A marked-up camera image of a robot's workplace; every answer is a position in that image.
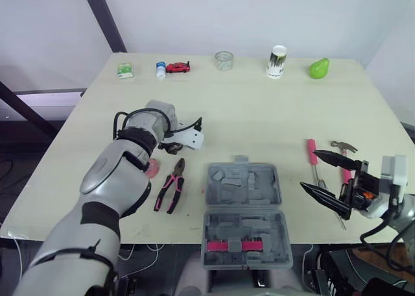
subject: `table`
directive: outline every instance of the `table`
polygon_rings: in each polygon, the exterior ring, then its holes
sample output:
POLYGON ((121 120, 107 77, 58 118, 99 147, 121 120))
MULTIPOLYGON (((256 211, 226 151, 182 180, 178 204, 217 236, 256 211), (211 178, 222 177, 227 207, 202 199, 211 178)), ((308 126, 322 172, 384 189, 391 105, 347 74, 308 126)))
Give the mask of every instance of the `table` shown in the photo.
MULTIPOLYGON (((117 111, 143 108, 150 99, 172 103, 179 121, 203 117, 205 143, 199 151, 185 149, 178 156, 155 150, 159 175, 145 204, 121 220, 123 243, 201 243, 206 205, 204 186, 212 162, 232 162, 235 155, 251 162, 276 165, 282 192, 281 210, 291 243, 357 243, 363 232, 379 224, 353 213, 340 227, 335 214, 318 204, 300 187, 313 182, 305 150, 307 138, 319 149, 330 141, 358 148, 355 159, 370 162, 369 172, 380 175, 383 155, 409 156, 409 173, 415 172, 415 146, 394 113, 354 60, 332 59, 329 74, 321 80, 307 75, 313 59, 288 58, 279 80, 265 75, 267 60, 236 57, 231 71, 217 71, 212 56, 113 54, 93 81, 45 153, 0 230, 1 237, 44 240, 52 227, 78 199, 86 171, 112 140, 117 111), (189 73, 156 78, 156 62, 187 62, 189 73), (135 77, 119 80, 117 64, 131 62, 135 77), (173 215, 153 212, 165 176, 182 156, 186 159, 182 198, 173 215)), ((330 191, 340 191, 340 170, 319 163, 330 191)), ((415 192, 411 177, 407 192, 415 192)), ((388 242, 391 228, 370 238, 388 242)))

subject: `toolbox lid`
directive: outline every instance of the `toolbox lid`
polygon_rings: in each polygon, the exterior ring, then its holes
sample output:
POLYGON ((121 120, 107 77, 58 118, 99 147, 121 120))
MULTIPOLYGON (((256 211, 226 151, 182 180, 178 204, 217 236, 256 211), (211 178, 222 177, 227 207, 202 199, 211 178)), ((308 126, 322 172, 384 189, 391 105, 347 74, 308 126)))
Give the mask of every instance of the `toolbox lid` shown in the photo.
POLYGON ((214 207, 269 207, 281 204, 277 169, 272 164, 249 163, 237 156, 234 163, 212 163, 208 170, 206 203, 214 207))

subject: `open toolbox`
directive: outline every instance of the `open toolbox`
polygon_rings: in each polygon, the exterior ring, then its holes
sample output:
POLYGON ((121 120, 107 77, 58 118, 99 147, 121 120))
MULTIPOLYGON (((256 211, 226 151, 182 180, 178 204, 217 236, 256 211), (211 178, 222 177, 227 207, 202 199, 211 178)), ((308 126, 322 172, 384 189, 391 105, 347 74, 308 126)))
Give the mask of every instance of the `open toolbox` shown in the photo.
POLYGON ((275 269, 292 267, 278 174, 271 164, 209 166, 202 260, 206 269, 275 269))

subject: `green pear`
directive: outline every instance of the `green pear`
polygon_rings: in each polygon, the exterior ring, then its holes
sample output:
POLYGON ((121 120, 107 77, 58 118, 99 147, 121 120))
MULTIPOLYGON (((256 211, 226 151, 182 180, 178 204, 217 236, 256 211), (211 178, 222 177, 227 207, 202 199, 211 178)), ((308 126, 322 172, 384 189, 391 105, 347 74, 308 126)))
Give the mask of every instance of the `green pear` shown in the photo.
POLYGON ((313 79, 322 79, 327 75, 329 71, 329 60, 327 58, 323 58, 319 61, 316 61, 312 64, 309 68, 310 77, 313 79))

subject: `white cup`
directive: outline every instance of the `white cup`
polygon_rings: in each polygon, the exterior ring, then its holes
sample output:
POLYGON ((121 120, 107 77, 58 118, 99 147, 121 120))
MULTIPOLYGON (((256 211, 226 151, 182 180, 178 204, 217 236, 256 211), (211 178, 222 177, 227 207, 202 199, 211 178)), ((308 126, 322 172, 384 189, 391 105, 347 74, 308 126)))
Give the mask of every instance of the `white cup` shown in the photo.
POLYGON ((287 48, 282 45, 275 45, 271 51, 270 62, 267 65, 267 75, 271 79, 279 79, 284 73, 287 48))

